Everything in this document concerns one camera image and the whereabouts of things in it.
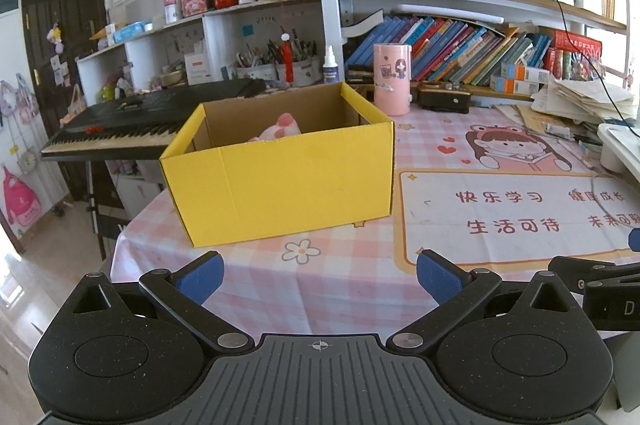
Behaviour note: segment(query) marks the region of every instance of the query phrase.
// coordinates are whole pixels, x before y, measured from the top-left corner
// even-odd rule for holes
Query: cartoon girl illustration
[[[520,128],[471,126],[466,140],[476,158],[489,169],[554,172],[572,168],[571,163],[542,138]]]

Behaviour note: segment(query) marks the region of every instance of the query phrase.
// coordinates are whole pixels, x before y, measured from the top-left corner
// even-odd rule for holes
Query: pink pen holder
[[[373,45],[373,103],[386,116],[402,116],[411,105],[411,46]]]

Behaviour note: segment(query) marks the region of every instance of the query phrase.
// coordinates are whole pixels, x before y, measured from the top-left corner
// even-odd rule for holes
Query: glue bottle
[[[164,0],[164,17],[167,24],[182,19],[180,0]]]
[[[334,47],[327,46],[324,54],[324,66],[322,66],[322,78],[325,84],[338,82],[338,63],[335,61]]]

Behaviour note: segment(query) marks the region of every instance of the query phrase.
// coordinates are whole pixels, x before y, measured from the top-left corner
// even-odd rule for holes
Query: stuffed toy
[[[284,138],[285,136],[295,136],[302,134],[295,119],[290,113],[283,113],[278,117],[278,121],[275,126],[262,131],[262,134],[258,138],[252,138],[249,142],[258,142],[262,140],[268,142],[270,140],[277,140],[278,138]]]

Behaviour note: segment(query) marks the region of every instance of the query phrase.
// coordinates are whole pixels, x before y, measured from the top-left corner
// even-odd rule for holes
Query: blue gripper pad
[[[634,228],[629,234],[629,248],[640,251],[640,228]]]
[[[191,271],[183,275],[180,272],[176,274],[179,274],[175,286],[178,291],[202,306],[222,284],[225,263],[222,256],[215,253]]]
[[[416,275],[420,286],[422,286],[438,304],[444,304],[460,293],[465,287],[457,275],[424,253],[418,255]]]

